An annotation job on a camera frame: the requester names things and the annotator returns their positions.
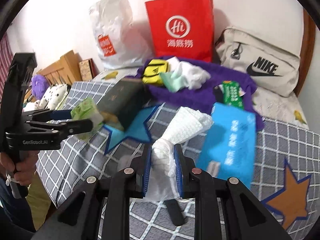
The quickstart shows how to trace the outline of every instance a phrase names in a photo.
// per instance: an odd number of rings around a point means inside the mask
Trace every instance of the gray checkered blanket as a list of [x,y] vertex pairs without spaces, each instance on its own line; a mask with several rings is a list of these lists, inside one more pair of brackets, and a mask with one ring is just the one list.
[[[98,103],[113,84],[106,82],[75,82],[72,85],[64,109],[75,107],[86,97]],[[162,136],[174,117],[177,107],[162,103],[148,127],[154,140]],[[302,239],[319,214],[319,135],[297,126],[265,118],[265,129],[257,135],[256,160],[251,191],[263,200],[284,187],[284,161],[290,163],[298,179],[311,174],[307,195],[307,220],[297,220],[288,229],[292,239]],[[197,160],[204,142],[205,133],[183,143],[185,156]],[[71,136],[61,143],[60,150],[42,151],[39,154],[37,171],[50,198],[56,206],[61,205],[71,194],[72,189],[89,176],[113,176],[117,172],[119,159],[124,155],[141,155],[143,144],[130,139],[123,141],[112,152],[104,154],[108,132],[101,129],[88,143]],[[186,224],[176,227],[171,223],[162,202],[135,202],[130,204],[130,238],[142,239],[193,239],[195,222],[194,200],[181,200],[181,210],[186,216]],[[104,219],[103,207],[100,230]],[[279,222],[281,216],[274,214]],[[220,219],[225,236],[224,221],[220,207]]]

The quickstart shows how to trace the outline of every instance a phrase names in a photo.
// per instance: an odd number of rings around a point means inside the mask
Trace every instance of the star pattern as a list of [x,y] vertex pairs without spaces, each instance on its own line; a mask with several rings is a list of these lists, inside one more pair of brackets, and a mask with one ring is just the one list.
[[307,194],[311,175],[297,180],[287,160],[284,162],[284,187],[261,202],[272,212],[283,216],[287,230],[296,220],[306,220]]
[[109,136],[104,154],[112,151],[118,144],[127,138],[141,143],[152,142],[147,122],[153,116],[158,107],[159,106],[150,106],[141,109],[126,131],[120,131],[105,124],[103,127],[109,131]]

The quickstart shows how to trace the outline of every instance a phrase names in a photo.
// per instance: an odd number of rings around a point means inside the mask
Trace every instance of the chinese characters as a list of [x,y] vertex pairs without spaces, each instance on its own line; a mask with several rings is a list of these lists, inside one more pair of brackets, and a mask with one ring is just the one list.
[[[238,126],[239,126],[239,121],[238,120],[233,120],[231,123],[231,134],[229,137],[229,142],[228,142],[228,146],[231,148],[236,147],[237,144],[237,134],[236,132],[238,131]],[[234,156],[235,156],[235,151],[234,150],[228,150],[227,152],[227,157],[224,161],[225,165],[232,165],[233,164],[233,160],[234,160]]]
[[115,49],[113,48],[112,42],[108,35],[103,36],[102,34],[98,36],[98,42],[101,50],[105,57],[112,56],[116,54]]
[[230,96],[231,96],[232,102],[235,102],[238,100],[238,91],[236,87],[230,87]]
[[193,40],[167,40],[168,47],[192,48]]

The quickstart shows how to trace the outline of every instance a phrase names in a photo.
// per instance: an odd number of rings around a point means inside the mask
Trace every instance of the white tissue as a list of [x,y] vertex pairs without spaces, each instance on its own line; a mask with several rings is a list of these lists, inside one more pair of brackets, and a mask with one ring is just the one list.
[[195,111],[188,107],[181,107],[161,138],[152,145],[152,167],[162,170],[169,177],[176,176],[176,163],[173,145],[183,143],[194,136],[208,130],[213,124],[208,114]]

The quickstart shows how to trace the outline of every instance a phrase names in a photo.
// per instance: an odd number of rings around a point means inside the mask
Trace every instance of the wooden furniture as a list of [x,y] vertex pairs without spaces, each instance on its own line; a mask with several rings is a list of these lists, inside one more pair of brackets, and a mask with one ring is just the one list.
[[79,61],[73,50],[62,55],[60,59],[50,66],[40,70],[37,74],[46,77],[48,82],[55,84],[69,84],[72,85],[75,81],[82,81]]
[[92,58],[85,59],[79,62],[78,65],[83,81],[90,81],[94,78]]
[[307,11],[303,10],[303,38],[300,51],[300,66],[298,83],[293,90],[296,96],[299,95],[302,86],[306,80],[311,60],[313,57],[313,49],[315,46],[316,24],[313,22]]

